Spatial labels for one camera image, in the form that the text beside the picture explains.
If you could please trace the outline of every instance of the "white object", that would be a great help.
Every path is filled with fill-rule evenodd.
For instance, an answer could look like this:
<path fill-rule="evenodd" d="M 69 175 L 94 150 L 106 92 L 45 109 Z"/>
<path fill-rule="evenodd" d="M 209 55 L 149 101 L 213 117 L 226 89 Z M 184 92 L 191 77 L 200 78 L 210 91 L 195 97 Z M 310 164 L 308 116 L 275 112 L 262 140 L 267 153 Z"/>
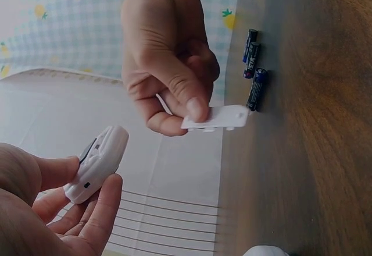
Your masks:
<path fill-rule="evenodd" d="M 203 129 L 204 132 L 213 132 L 216 128 L 224 127 L 228 131 L 236 127 L 244 127 L 249 116 L 250 110 L 245 106 L 230 105 L 217 106 L 211 108 L 209 120 L 207 122 L 197 123 L 186 116 L 182 122 L 181 128 L 193 131 L 193 129 Z"/>
<path fill-rule="evenodd" d="M 254 246 L 243 256 L 289 256 L 276 246 Z"/>
<path fill-rule="evenodd" d="M 86 147 L 80 156 L 76 177 L 64 186 L 71 202 L 85 202 L 102 187 L 107 177 L 117 171 L 128 138 L 128 132 L 121 126 L 109 126 Z"/>

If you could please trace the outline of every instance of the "battery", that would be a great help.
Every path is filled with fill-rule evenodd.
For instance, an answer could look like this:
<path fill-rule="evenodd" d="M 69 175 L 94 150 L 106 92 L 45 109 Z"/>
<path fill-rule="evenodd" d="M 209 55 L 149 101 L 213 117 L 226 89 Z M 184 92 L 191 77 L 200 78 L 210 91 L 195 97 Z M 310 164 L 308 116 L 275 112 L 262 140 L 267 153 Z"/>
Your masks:
<path fill-rule="evenodd" d="M 244 54 L 243 54 L 243 63 L 247 62 L 249 47 L 252 42 L 257 40 L 258 31 L 255 29 L 249 29 L 248 37 L 246 39 Z"/>
<path fill-rule="evenodd" d="M 252 112 L 257 110 L 264 86 L 267 81 L 268 72 L 265 69 L 258 68 L 253 79 L 251 93 L 249 94 L 248 102 L 246 103 L 247 108 Z"/>
<path fill-rule="evenodd" d="M 243 76 L 246 79 L 251 79 L 255 75 L 255 68 L 256 68 L 256 63 L 257 63 L 259 53 L 260 53 L 260 44 L 257 42 L 251 43 L 249 47 L 249 52 L 248 52 L 248 60 L 246 63 L 244 74 L 243 74 Z"/>

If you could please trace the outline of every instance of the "white paper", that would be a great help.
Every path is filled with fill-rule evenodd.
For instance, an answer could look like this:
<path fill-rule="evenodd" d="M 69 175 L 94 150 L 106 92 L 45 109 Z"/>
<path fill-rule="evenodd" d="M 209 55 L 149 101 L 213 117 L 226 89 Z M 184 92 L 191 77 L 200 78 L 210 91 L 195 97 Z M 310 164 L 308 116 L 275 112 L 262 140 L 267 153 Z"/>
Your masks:
<path fill-rule="evenodd" d="M 39 71 L 0 81 L 0 141 L 63 158 L 79 155 L 107 126 L 123 126 L 130 140 L 118 170 L 122 201 L 107 249 L 128 256 L 212 256 L 222 131 L 162 136 L 145 126 L 122 85 L 80 79 Z"/>

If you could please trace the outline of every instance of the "pineapple print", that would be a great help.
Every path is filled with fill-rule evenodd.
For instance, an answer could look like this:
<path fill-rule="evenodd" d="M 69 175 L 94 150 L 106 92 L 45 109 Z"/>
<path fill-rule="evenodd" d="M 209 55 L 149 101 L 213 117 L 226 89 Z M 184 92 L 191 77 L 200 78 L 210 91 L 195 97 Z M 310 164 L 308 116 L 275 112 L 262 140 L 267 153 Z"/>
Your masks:
<path fill-rule="evenodd" d="M 233 15 L 232 11 L 230 11 L 229 9 L 224 10 L 222 14 L 226 27 L 232 30 L 235 24 L 235 15 Z"/>
<path fill-rule="evenodd" d="M 2 66 L 0 70 L 1 77 L 6 77 L 9 74 L 10 66 Z"/>
<path fill-rule="evenodd" d="M 5 43 L 4 42 L 1 42 L 0 45 L 1 45 L 1 51 L 4 54 L 4 57 L 5 58 L 9 58 L 10 57 L 10 53 L 9 53 L 9 50 L 6 47 Z"/>
<path fill-rule="evenodd" d="M 82 69 L 82 71 L 86 73 L 93 73 L 91 68 L 85 68 L 85 69 Z"/>
<path fill-rule="evenodd" d="M 43 5 L 36 5 L 34 12 L 38 19 L 47 19 L 48 14 L 46 13 Z"/>

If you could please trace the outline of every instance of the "blue checkered cloth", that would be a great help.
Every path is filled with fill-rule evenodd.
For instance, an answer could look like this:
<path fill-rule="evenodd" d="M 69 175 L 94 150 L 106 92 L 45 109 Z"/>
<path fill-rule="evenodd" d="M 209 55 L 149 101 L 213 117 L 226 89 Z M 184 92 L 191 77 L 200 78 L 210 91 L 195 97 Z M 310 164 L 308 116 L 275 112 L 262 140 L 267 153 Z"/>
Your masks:
<path fill-rule="evenodd" d="M 120 79 L 123 1 L 0 0 L 0 79 L 36 68 Z M 232 33 L 226 18 L 234 15 L 237 0 L 201 1 L 210 47 L 221 66 L 215 93 L 222 97 Z"/>

